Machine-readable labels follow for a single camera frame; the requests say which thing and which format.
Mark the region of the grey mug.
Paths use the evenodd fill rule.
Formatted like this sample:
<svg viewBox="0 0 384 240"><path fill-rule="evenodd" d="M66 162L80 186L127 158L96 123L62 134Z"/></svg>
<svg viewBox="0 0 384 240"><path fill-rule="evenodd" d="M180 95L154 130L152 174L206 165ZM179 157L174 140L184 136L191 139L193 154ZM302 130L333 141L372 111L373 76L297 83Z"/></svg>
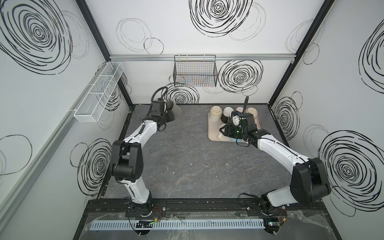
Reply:
<svg viewBox="0 0 384 240"><path fill-rule="evenodd" d="M166 102L166 110L167 112L172 111L174 118L180 118L183 115L183 110L174 102L172 101L167 101Z"/></svg>

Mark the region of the beige plastic tray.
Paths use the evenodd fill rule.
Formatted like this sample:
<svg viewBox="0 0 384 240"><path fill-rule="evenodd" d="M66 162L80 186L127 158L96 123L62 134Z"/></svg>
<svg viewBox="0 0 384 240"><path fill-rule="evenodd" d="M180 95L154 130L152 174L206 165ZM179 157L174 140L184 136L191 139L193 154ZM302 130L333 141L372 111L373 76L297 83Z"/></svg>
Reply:
<svg viewBox="0 0 384 240"><path fill-rule="evenodd" d="M227 138L224 141L219 141L218 140L218 135L220 134L220 127L223 127L225 124L220 120L218 122L212 122L209 119L209 113L208 113L208 138L211 141L216 141L216 142L232 142L228 141Z"/></svg>

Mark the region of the light blue mug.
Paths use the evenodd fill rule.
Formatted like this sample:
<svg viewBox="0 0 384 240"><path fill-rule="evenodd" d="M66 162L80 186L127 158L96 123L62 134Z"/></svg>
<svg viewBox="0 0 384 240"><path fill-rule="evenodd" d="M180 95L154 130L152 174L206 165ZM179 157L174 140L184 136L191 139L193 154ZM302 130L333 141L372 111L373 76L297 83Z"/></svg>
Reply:
<svg viewBox="0 0 384 240"><path fill-rule="evenodd" d="M236 142L238 141L239 139L236 139L236 138L230 138L230 137L226 137L228 141L232 141L232 142Z"/></svg>

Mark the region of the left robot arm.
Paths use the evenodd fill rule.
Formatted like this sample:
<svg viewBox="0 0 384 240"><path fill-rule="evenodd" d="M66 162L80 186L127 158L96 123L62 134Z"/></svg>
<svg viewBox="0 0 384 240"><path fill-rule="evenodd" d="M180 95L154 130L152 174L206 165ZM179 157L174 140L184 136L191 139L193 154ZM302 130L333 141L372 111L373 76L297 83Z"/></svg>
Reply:
<svg viewBox="0 0 384 240"><path fill-rule="evenodd" d="M141 215L147 216L153 209L152 195L146 187L142 174L144 171L143 147L152 135L162 126L175 120L171 101L156 100L150 104L141 125L126 139L115 141L109 171L117 183L128 190L131 202Z"/></svg>

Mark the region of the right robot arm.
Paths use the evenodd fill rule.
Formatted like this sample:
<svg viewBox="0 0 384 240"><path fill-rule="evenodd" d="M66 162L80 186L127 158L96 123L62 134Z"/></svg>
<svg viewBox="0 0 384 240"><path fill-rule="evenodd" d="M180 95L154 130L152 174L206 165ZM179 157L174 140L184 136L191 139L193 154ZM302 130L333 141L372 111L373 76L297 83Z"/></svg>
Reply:
<svg viewBox="0 0 384 240"><path fill-rule="evenodd" d="M331 186L323 161L301 155L278 141L268 131L258 129L249 115L233 116L219 131L225 137L243 140L248 147L252 145L269 154L291 174L291 182L287 187L262 195L263 208L291 204L310 205L330 195Z"/></svg>

